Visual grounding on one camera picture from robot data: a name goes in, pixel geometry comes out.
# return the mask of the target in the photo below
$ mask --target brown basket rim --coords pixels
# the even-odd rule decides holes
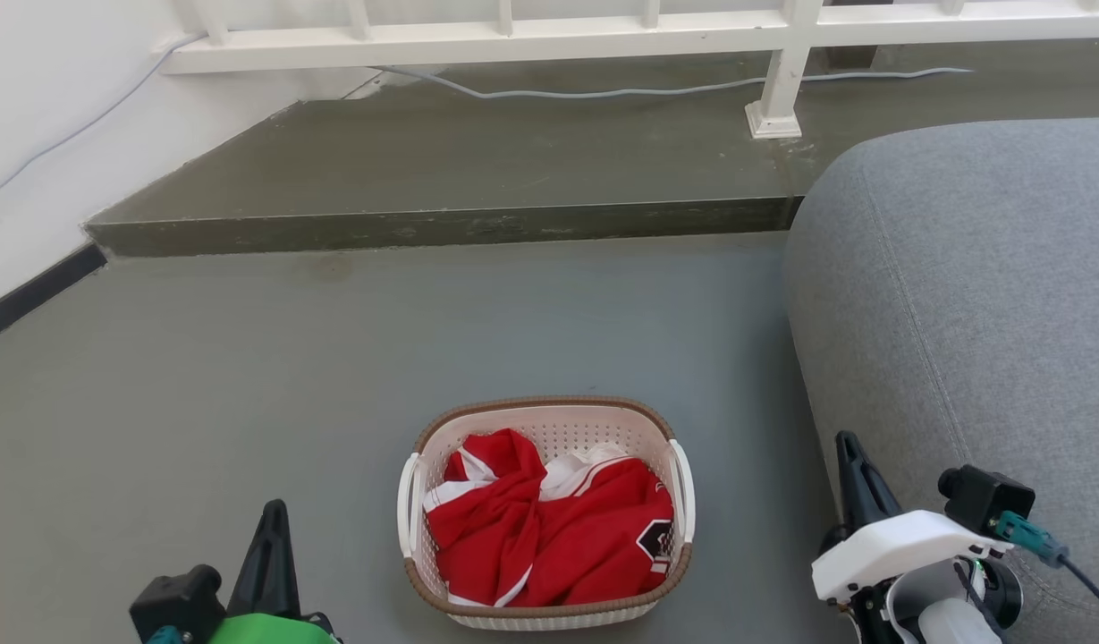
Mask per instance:
[[[653,411],[651,407],[632,400],[631,398],[617,398],[617,397],[602,397],[602,396],[536,396],[528,398],[508,398],[503,400],[495,400],[489,402],[479,402],[475,404],[466,404],[465,407],[455,407],[451,411],[446,411],[437,419],[434,419],[430,426],[422,432],[422,436],[419,436],[418,443],[414,444],[414,452],[418,454],[422,453],[425,445],[430,442],[430,437],[434,435],[434,432],[439,431],[448,421],[460,419],[463,415],[471,415],[471,413],[480,413],[484,411],[500,411],[501,409],[517,409],[523,407],[565,407],[565,404],[589,404],[590,407],[621,407],[624,409],[631,409],[641,413],[641,415],[646,417],[648,421],[652,421],[659,432],[666,437],[666,440],[675,440],[676,435],[673,433],[673,429],[668,426],[667,421]],[[442,599],[437,595],[434,595],[430,590],[430,587],[425,586],[422,581],[422,575],[418,571],[418,564],[414,563],[413,557],[406,557],[406,576],[410,578],[410,586],[414,587],[414,591],[425,600],[431,607],[449,614],[458,615],[464,618],[495,618],[495,619],[545,619],[545,618],[574,618],[580,615],[591,615],[598,613],[607,613],[611,611],[622,611],[626,608],[639,608],[644,607],[647,603],[659,602],[659,600],[673,591],[676,585],[680,582],[684,578],[685,571],[688,570],[689,562],[692,559],[692,545],[691,543],[685,543],[684,547],[680,547],[680,556],[673,564],[675,567],[671,570],[671,575],[665,579],[655,589],[645,592],[643,595],[634,595],[632,597],[624,597],[624,599],[612,599],[609,602],[597,602],[597,603],[578,603],[573,607],[540,607],[540,608],[493,608],[493,607],[463,607],[463,604],[451,603],[447,599]]]

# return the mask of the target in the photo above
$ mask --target gray concrete floor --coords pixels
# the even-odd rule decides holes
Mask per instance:
[[[811,592],[834,510],[782,240],[115,262],[0,335],[0,642],[134,642],[145,584],[197,563],[231,584],[270,498],[304,610],[346,642],[511,642],[414,596],[395,486],[432,417],[548,392],[658,409],[699,522],[651,614],[532,641],[850,642]]]

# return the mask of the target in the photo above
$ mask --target railing base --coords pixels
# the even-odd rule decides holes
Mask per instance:
[[[799,138],[803,135],[795,113],[786,118],[766,118],[761,112],[761,101],[745,106],[744,113],[748,115],[753,138]]]

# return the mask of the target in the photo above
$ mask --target gray wire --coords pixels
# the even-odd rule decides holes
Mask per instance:
[[[192,34],[192,36],[181,37],[181,40],[175,41],[173,42],[171,45],[168,45],[168,48],[166,48],[164,54],[160,55],[160,58],[156,60],[156,64],[152,66],[152,69],[148,69],[147,74],[144,74],[144,77],[140,78],[140,80],[137,80],[136,84],[133,85],[127,91],[124,91],[123,96],[120,97],[120,99],[116,99],[114,103],[108,106],[108,109],[103,110],[103,112],[97,115],[97,118],[91,119],[91,121],[88,121],[82,126],[79,126],[78,130],[76,130],[74,133],[68,134],[67,136],[60,138],[56,143],[52,143],[51,146],[47,146],[45,147],[45,149],[37,152],[33,156],[29,157],[29,160],[22,163],[21,166],[19,166],[16,170],[12,173],[12,175],[7,176],[4,180],[1,180],[0,190],[1,188],[8,186],[10,180],[16,179],[16,177],[21,175],[21,173],[24,171],[25,168],[29,167],[34,160],[42,158],[44,155],[49,154],[49,152],[57,149],[57,147],[59,146],[64,146],[64,144],[66,144],[67,142],[71,142],[71,140],[76,138],[76,136],[78,136],[80,133],[84,133],[84,131],[88,130],[88,127],[91,127],[96,125],[96,123],[99,123],[100,119],[107,118],[107,115],[112,113],[112,110],[120,107],[120,103],[127,101],[127,97],[132,97],[132,95],[135,93],[137,89],[143,87],[144,84],[147,82],[147,79],[152,78],[152,75],[156,73],[156,69],[159,69],[160,65],[164,65],[164,60],[168,60],[168,56],[170,56],[173,52],[182,47],[184,45],[188,45],[190,42],[198,41],[200,40],[200,37],[203,36],[204,34],[202,33]]]
[[[732,82],[721,82],[720,85],[703,85],[700,87],[684,87],[684,89],[611,89],[609,91],[578,91],[577,93],[562,93],[562,91],[539,91],[536,89],[510,89],[508,91],[478,91],[469,89],[463,85],[456,85],[452,80],[446,80],[432,74],[420,73],[419,70],[395,68],[395,66],[377,66],[373,69],[389,70],[391,74],[410,76],[437,85],[445,85],[448,89],[456,89],[460,93],[468,93],[476,99],[512,99],[515,97],[532,97],[537,99],[611,99],[613,97],[684,97],[686,93],[700,93],[700,91],[715,91],[718,89],[732,89],[745,85],[758,85],[765,82],[767,78],[744,78],[744,80],[733,80]],[[850,78],[922,78],[936,74],[970,74],[974,69],[959,68],[932,68],[922,70],[848,70],[842,74],[821,74],[818,76],[804,76],[801,80],[815,82],[820,80],[846,80]]]
[[[1073,562],[1066,555],[1057,555],[1057,562],[1063,566],[1069,568],[1069,571],[1072,571],[1073,576],[1076,576],[1077,581],[1085,584],[1086,588],[1088,588],[1089,591],[1094,593],[1094,597],[1097,597],[1097,600],[1099,602],[1099,588],[1097,587],[1097,584],[1090,581],[1088,576],[1086,576],[1086,574],[1081,571],[1081,568],[1073,565]]]

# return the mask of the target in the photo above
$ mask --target cable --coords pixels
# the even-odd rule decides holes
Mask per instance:
[[[4,180],[1,180],[1,182],[0,182],[0,190],[1,190],[1,188],[4,188],[5,186],[8,186],[9,182],[10,182],[10,180],[16,179],[16,177],[19,175],[21,175],[21,173],[24,171],[25,168],[29,167],[34,160],[36,160],[38,158],[42,158],[44,155],[49,154],[49,152],[52,152],[54,149],[57,149],[57,147],[59,147],[59,146],[64,146],[64,144],[66,144],[67,142],[70,142],[70,140],[76,138],[76,136],[78,136],[80,133],[82,133],[84,131],[88,130],[88,127],[91,127],[91,126],[96,125],[96,123],[99,123],[100,119],[107,118],[107,115],[109,115],[110,113],[112,113],[112,110],[114,110],[114,109],[116,109],[116,108],[120,107],[120,103],[123,103],[124,101],[127,101],[129,97],[132,97],[132,95],[135,93],[137,89],[140,89],[141,87],[143,87],[144,84],[147,82],[147,79],[152,78],[152,75],[156,73],[156,69],[159,69],[160,65],[164,65],[164,60],[168,60],[168,56],[170,56],[173,52],[175,52],[176,49],[182,47],[184,45],[188,45],[190,42],[198,41],[198,40],[200,40],[200,37],[203,37],[203,36],[204,36],[204,34],[202,34],[202,33],[192,34],[192,36],[181,37],[181,40],[175,41],[175,42],[173,42],[171,45],[168,45],[168,48],[166,48],[165,52],[164,52],[164,54],[160,55],[160,59],[156,60],[156,64],[152,66],[152,69],[148,69],[147,74],[144,74],[144,77],[140,78],[140,80],[137,80],[136,84],[133,85],[131,89],[129,89],[127,91],[124,91],[123,96],[120,97],[120,99],[118,99],[118,101],[115,101],[111,106],[108,106],[108,109],[103,110],[103,112],[100,113],[99,115],[97,115],[97,118],[91,119],[91,121],[88,121],[82,126],[76,127],[76,131],[74,133],[68,134],[67,136],[60,138],[56,143],[52,143],[51,146],[47,146],[47,147],[45,147],[45,149],[43,149],[41,152],[37,152],[33,156],[29,157],[29,160],[26,160],[25,163],[22,163],[21,166],[19,166],[16,168],[16,170],[14,170],[13,173],[11,173],[11,175],[9,175],[8,178],[5,178]]]
[[[463,85],[456,85],[452,80],[446,80],[432,74],[420,73],[419,70],[395,68],[395,66],[377,66],[378,70],[389,70],[391,74],[410,76],[430,82],[437,82],[455,89],[460,93],[468,93],[476,99],[512,99],[515,97],[532,97],[537,99],[610,99],[613,97],[684,97],[686,93],[700,93],[700,91],[715,91],[718,89],[733,89],[745,85],[758,85],[765,82],[767,78],[745,78],[744,80],[733,80],[732,82],[721,82],[720,85],[703,85],[700,87],[684,87],[684,89],[611,89],[609,91],[578,91],[578,93],[562,93],[562,91],[539,91],[535,89],[510,89],[508,91],[478,91],[469,89]],[[912,70],[912,73],[901,73],[901,70],[848,70],[842,74],[821,74],[818,76],[804,76],[801,80],[806,82],[818,82],[822,80],[847,80],[851,78],[922,78],[937,74],[970,74],[974,69],[959,68],[932,68]]]
[[[1057,555],[1057,559],[1059,564],[1069,568],[1069,571],[1072,571],[1073,576],[1076,576],[1077,581],[1080,581],[1081,584],[1086,585],[1086,588],[1088,588],[1089,591],[1094,593],[1094,597],[1097,597],[1097,600],[1099,602],[1099,588],[1097,587],[1097,584],[1090,581],[1088,576],[1086,576],[1086,574],[1084,574],[1084,571],[1081,571],[1080,568],[1073,565],[1073,562],[1069,559],[1067,555]]]
[[[1002,631],[1002,628],[998,626],[998,621],[995,620],[995,615],[990,614],[990,609],[987,608],[986,603],[978,598],[978,593],[975,592],[975,587],[970,586],[970,579],[967,579],[966,570],[963,570],[963,564],[957,562],[957,559],[954,562],[954,571],[958,575],[958,581],[963,582],[963,588],[967,591],[967,597],[969,597],[970,602],[975,604],[975,608],[978,608],[978,612],[981,613],[983,619],[986,620],[986,625],[995,632],[995,635],[998,636],[1000,642],[1006,642],[1006,632]]]

